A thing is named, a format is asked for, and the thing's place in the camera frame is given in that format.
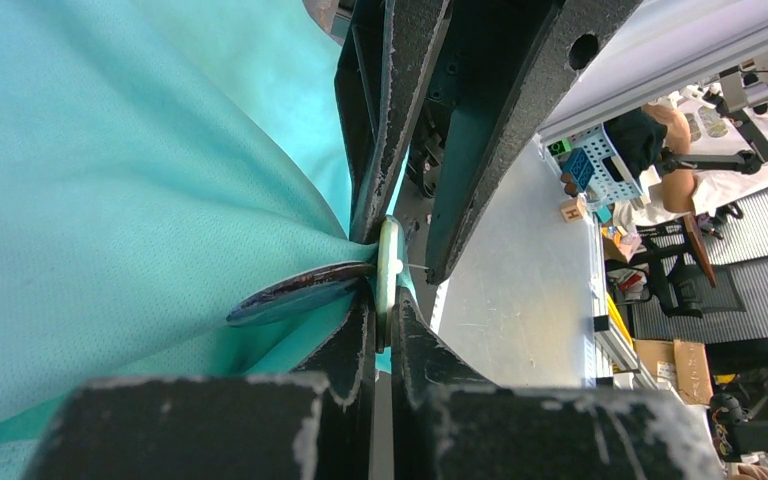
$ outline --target black chair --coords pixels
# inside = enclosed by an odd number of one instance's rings
[[[693,317],[703,318],[705,314],[715,312],[745,312],[746,306],[734,278],[725,265],[714,265],[714,273],[717,277],[717,288],[712,288],[705,274],[696,265],[688,264],[685,254],[673,254],[676,262],[669,274],[667,274],[664,261],[671,256],[659,255],[659,251],[673,253],[671,249],[659,247],[651,237],[643,238],[643,245],[648,255],[635,255],[632,258],[631,268],[642,272],[646,276],[646,286],[650,293],[641,300],[624,302],[617,299],[618,305],[630,305],[647,302],[651,297],[657,297],[658,305],[664,315],[668,317]],[[640,263],[635,259],[645,259],[647,270],[637,268]],[[606,262],[607,271],[629,268],[622,262],[610,260]]]

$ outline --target wooden block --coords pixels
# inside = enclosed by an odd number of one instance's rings
[[[572,150],[572,147],[570,147],[569,141],[566,138],[549,145],[548,148],[549,153],[551,153],[553,157],[559,157]]]
[[[587,209],[584,207],[584,202],[581,201],[581,198],[571,198],[561,204],[561,215],[563,215],[567,223],[575,222],[587,215]]]

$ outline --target person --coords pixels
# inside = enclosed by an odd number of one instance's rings
[[[732,155],[749,145],[726,119],[693,101],[673,109],[663,105],[644,105],[643,111],[667,128],[664,146],[676,155]],[[768,114],[748,111],[753,122],[768,140]],[[645,175],[654,176],[655,166]],[[713,212],[747,195],[768,187],[768,162],[752,175],[734,171],[678,169],[649,188],[651,203],[636,209],[629,201],[613,207],[615,226],[652,226],[691,213]]]
[[[758,465],[738,465],[730,480],[768,480],[768,468]]]

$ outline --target lab equipment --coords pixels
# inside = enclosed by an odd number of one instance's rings
[[[737,73],[723,72],[722,78],[728,78]],[[693,170],[734,170],[746,175],[757,173],[761,166],[768,162],[768,140],[758,129],[749,115],[743,111],[748,105],[743,102],[736,107],[734,103],[728,103],[724,94],[716,90],[710,90],[704,95],[704,100],[715,106],[717,114],[727,119],[734,125],[740,136],[746,141],[747,150],[742,150],[730,156],[716,155],[675,155],[669,149],[664,149],[661,154],[661,161],[656,163],[660,173],[667,174],[676,169]],[[768,96],[762,103],[754,103],[754,106],[766,104]]]
[[[402,234],[385,218],[384,206],[431,85],[428,102],[445,103],[450,112],[441,115],[449,123],[447,156],[429,212],[428,281],[446,279],[484,204],[540,122],[537,117],[566,89],[564,80],[575,76],[567,66],[583,68],[590,58],[582,62],[578,49],[570,53],[561,46],[574,46],[580,32],[609,36],[633,7],[612,4],[596,14],[592,3],[575,0],[547,2],[538,11],[509,2],[391,0],[385,11],[377,1],[355,2],[336,81],[353,178],[351,238],[370,242],[384,236],[389,242],[379,249],[402,248]],[[514,28],[517,22],[527,28]],[[589,52],[587,40],[584,45]],[[448,82],[455,72],[464,73],[463,85]],[[545,74],[553,77],[549,84]],[[400,264],[404,269],[393,253],[391,248],[379,255],[379,279],[392,279],[388,269],[398,271]],[[391,285],[379,288],[389,296]],[[690,420],[672,398],[501,389],[430,331],[408,289],[398,286],[394,309],[381,316],[371,287],[359,288],[341,327],[294,373],[87,384],[64,405],[27,477],[72,471],[222,477],[243,471],[367,478],[373,358],[382,344],[392,347],[398,478],[573,475],[578,467],[567,458],[547,455],[569,448],[585,475],[715,474],[716,464],[694,447],[704,435],[676,429]],[[253,414],[229,415],[229,408]],[[518,427],[504,433],[512,420]],[[85,448],[90,438],[108,450],[91,453]],[[143,448],[147,438],[151,451]],[[178,450],[182,443],[190,446],[186,453]],[[546,458],[522,462],[523,451]],[[117,461],[96,460],[111,455]],[[484,460],[493,466],[482,466]]]
[[[768,452],[768,420],[753,420],[733,396],[718,393],[708,410],[717,454],[727,462],[741,462],[744,455]]]

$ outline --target yellow object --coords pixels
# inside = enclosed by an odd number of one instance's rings
[[[714,381],[717,383],[717,385],[725,385],[727,383],[733,382],[735,377],[737,377],[737,375],[734,373],[729,375],[714,375]]]
[[[614,233],[611,233],[610,229],[602,227],[602,236],[619,245],[620,241],[622,241],[623,234],[620,233],[619,228],[614,227],[613,230]]]
[[[632,340],[631,334],[628,333],[628,329],[625,328],[625,322],[623,322],[620,311],[617,310],[617,306],[614,305],[614,299],[612,299],[611,296],[607,293],[605,293],[605,298],[608,300],[608,316],[611,317],[611,321],[613,321],[620,329],[620,332],[623,334],[625,341],[628,342],[632,348],[634,348],[634,340]]]

